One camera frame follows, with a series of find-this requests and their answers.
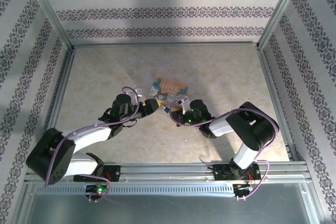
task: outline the book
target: book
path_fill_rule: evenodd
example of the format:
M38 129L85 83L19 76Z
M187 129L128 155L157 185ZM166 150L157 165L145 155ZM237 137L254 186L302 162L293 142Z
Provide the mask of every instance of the book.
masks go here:
M156 78L149 93L149 97L157 99L160 106L170 108L172 103L179 98L186 97L188 86L176 81L170 81L163 78ZM174 105L174 109L179 109L181 106Z

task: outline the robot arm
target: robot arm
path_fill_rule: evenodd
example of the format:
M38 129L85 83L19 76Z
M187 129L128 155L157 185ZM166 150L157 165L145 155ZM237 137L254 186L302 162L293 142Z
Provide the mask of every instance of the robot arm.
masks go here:
M225 113L217 119L211 116L202 100L189 102L186 99L186 106L184 100L181 102L182 109L171 113L177 126L181 123L191 126L201 124L199 131L206 138L217 138L233 131L241 138L243 143L230 161L230 170L225 172L234 175L235 179L246 175L256 157L279 131L276 121L250 102L245 102L234 113Z
M119 134L123 129L123 124L118 122L128 118L131 114L135 113L130 121L135 121L154 113L159 107L155 99L148 99L140 103L139 109L135 112L138 105L133 105L131 101L132 98L128 94L118 95L112 107L98 118L93 127L87 127L86 130L73 134L61 144L52 166L49 185L60 181L65 176L77 174L101 176L103 161L91 153L80 153L79 150ZM48 129L28 156L26 161L28 167L45 180L49 165L52 163L54 150L72 132L60 132L55 128Z
M83 154L79 150L91 144L113 138L123 129L125 119L133 115L131 121L141 119L158 109L155 99L148 99L138 105L132 104L130 95L120 94L114 100L112 107L108 108L93 127L82 128L78 133L60 132L55 128L49 129L42 136L33 151L27 158L27 165L41 178L47 180L47 173L52 164L50 178L52 185L64 176L86 174L101 176L104 163L91 153ZM202 100L194 100L182 104L182 109L171 112L171 116L179 125L189 124L199 126L200 132L206 138L216 138L235 131L242 139L243 144L231 159L229 170L223 172L232 179L246 176L257 155L267 144L274 139L279 130L276 122L268 117L250 102L245 102L235 112L226 113L222 117L212 117Z

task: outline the beige table surface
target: beige table surface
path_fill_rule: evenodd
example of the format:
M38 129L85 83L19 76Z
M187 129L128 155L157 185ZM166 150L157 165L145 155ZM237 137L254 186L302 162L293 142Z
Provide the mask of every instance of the beige table surface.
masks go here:
M156 77L189 86L213 116L250 101L274 119L275 112L254 46L95 47L77 49L57 129L91 124L112 106L124 86L141 87L148 98ZM179 127L159 109L135 127L93 144L104 162L229 161L241 145L235 133L206 139L194 127ZM281 134L260 159L288 161Z

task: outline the glass panel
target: glass panel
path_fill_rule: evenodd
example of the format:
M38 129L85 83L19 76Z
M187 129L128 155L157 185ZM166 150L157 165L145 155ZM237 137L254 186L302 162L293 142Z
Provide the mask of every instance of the glass panel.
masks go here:
M39 223L309 223L298 184L265 184L246 201L200 196L36 195L29 222Z

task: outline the patterned wallpaper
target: patterned wallpaper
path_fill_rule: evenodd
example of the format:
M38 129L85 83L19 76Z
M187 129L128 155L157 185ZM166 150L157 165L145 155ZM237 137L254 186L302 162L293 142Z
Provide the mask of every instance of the patterned wallpaper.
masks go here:
M291 0L264 54L298 153L336 222L336 0Z
M65 48L37 0L0 3L0 223L10 223Z
M279 0L50 0L72 43L257 42Z

